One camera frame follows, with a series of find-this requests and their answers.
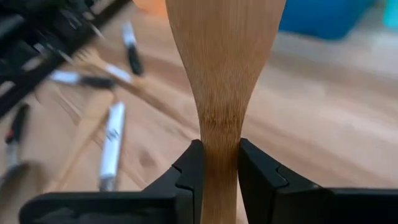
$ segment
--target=clamp jaw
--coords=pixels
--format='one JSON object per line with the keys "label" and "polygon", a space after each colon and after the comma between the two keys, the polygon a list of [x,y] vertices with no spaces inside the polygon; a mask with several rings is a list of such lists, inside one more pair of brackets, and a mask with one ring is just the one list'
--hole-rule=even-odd
{"label": "clamp jaw", "polygon": [[[141,192],[44,194],[21,208],[19,220],[200,224],[203,166],[203,144],[193,140],[171,168]],[[323,188],[247,139],[240,142],[238,177],[250,224],[398,223],[398,190]]]}

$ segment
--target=orange object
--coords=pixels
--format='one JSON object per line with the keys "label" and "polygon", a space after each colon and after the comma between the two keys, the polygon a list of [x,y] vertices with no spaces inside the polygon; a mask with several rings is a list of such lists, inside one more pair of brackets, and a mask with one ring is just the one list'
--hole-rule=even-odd
{"label": "orange object", "polygon": [[134,0],[134,3],[145,12],[167,18],[165,0]]}

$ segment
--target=blue object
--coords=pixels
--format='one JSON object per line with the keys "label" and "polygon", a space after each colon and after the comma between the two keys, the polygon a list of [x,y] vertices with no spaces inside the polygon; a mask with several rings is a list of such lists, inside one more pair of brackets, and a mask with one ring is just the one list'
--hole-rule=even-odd
{"label": "blue object", "polygon": [[373,2],[374,0],[287,0],[279,30],[322,39],[341,39]]}
{"label": "blue object", "polygon": [[398,0],[389,0],[384,14],[384,24],[390,28],[398,28]]}

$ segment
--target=wooden table surface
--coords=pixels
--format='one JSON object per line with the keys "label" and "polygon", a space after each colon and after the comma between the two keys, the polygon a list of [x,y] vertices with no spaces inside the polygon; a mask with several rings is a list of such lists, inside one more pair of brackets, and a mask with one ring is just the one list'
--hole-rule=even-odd
{"label": "wooden table surface", "polygon": [[[195,102],[166,19],[144,14],[130,4],[102,30],[106,40],[95,39],[90,45],[103,59],[130,71],[121,37],[121,22],[127,19],[136,31],[146,85],[140,91],[114,91],[116,99],[126,104],[120,191],[143,189],[170,167],[192,139],[199,138]],[[310,60],[281,50],[284,41],[289,45],[292,38],[299,45],[305,43],[307,52],[347,47]],[[362,44],[371,41],[362,40]],[[377,62],[364,68],[357,60],[328,63],[328,56],[365,57],[375,50],[374,45],[365,49],[350,41],[320,44],[279,34],[276,44],[249,103],[243,137],[323,186],[398,187],[398,81],[389,73],[397,70],[398,61],[390,58],[389,69],[383,61],[383,68],[377,70]],[[32,111],[21,154],[23,160],[36,164],[37,171],[2,203],[0,223],[17,223],[18,208],[60,178],[76,126],[97,91],[47,80],[25,99]],[[0,123],[0,134],[5,134],[14,111],[9,114]],[[59,190],[97,191],[103,139],[104,123],[80,151]],[[4,154],[0,154],[0,172],[4,170]],[[238,195],[238,219],[245,223]]]}

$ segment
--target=wooden stick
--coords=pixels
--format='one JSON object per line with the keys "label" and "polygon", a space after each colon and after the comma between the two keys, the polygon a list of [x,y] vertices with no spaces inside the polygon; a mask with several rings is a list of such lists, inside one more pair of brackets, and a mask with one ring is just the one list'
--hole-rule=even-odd
{"label": "wooden stick", "polygon": [[71,172],[78,156],[81,153],[81,149],[98,130],[100,124],[108,114],[109,107],[111,106],[113,99],[114,94],[109,90],[99,90],[94,93],[94,96],[90,99],[85,113],[77,127],[75,139],[73,140],[73,144],[70,148],[70,155],[57,179],[50,183],[45,192],[57,191],[63,187],[65,181],[68,179],[69,173]]}
{"label": "wooden stick", "polygon": [[167,0],[205,146],[202,223],[236,222],[238,145],[284,0]]}

